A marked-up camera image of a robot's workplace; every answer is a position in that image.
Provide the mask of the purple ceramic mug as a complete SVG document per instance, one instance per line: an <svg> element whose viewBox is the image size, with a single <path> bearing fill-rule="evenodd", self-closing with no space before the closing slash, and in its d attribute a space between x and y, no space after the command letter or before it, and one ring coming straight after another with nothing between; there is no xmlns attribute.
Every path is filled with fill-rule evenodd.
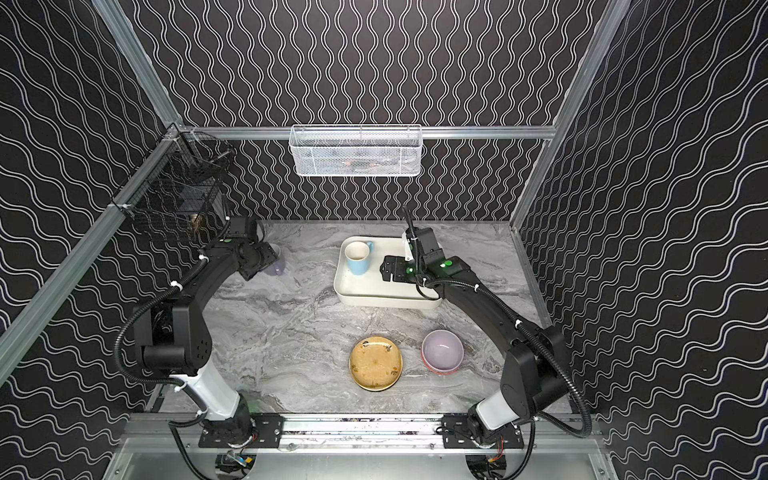
<svg viewBox="0 0 768 480"><path fill-rule="evenodd" d="M277 254L275 260L264 269L269 276L282 276L286 270L286 260L282 254Z"/></svg>

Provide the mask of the light blue ceramic mug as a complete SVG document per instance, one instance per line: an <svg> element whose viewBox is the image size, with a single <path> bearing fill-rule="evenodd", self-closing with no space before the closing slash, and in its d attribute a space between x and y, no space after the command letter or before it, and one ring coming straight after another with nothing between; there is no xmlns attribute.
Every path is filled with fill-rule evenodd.
<svg viewBox="0 0 768 480"><path fill-rule="evenodd" d="M372 241L353 241L345 247L344 255L351 274L362 276L369 270L373 250Z"/></svg>

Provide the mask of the lavender bowl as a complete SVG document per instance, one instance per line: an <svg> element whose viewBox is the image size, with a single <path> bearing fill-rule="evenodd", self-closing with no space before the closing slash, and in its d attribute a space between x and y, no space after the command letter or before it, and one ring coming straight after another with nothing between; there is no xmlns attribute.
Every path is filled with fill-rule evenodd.
<svg viewBox="0 0 768 480"><path fill-rule="evenodd" d="M421 354L428 357L462 356L464 347L460 338L448 330L434 330L426 335L421 345Z"/></svg>

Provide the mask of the red patterned bowl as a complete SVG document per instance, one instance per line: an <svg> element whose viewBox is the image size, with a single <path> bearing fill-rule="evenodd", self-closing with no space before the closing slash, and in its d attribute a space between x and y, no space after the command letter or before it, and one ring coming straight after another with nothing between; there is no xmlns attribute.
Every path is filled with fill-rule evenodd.
<svg viewBox="0 0 768 480"><path fill-rule="evenodd" d="M422 353L421 360L429 371L438 375L451 375L459 370L463 357L428 357L426 354Z"/></svg>

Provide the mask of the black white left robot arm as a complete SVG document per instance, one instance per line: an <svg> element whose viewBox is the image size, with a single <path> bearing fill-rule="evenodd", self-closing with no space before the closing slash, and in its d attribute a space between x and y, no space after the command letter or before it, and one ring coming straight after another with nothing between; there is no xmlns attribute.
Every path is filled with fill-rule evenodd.
<svg viewBox="0 0 768 480"><path fill-rule="evenodd" d="M276 260L258 219L232 217L199 251L194 267L132 321L136 359L153 374L149 380L186 394L209 422L229 421L242 406L240 394L213 365L205 307L231 275L248 281Z"/></svg>

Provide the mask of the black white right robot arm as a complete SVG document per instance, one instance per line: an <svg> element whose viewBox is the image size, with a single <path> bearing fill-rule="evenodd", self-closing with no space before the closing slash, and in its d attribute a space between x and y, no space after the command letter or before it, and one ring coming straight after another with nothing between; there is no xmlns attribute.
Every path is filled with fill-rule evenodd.
<svg viewBox="0 0 768 480"><path fill-rule="evenodd" d="M404 243L411 259L395 266L396 259L388 256L380 271L392 272L397 282L413 284L419 291L432 290L432 300L459 308L503 355L499 387L467 413L477 441L487 442L509 425L542 416L565 396L581 413L589 413L567 366L564 336L557 327L542 328L512 309L463 259L445 256L432 229L409 226Z"/></svg>

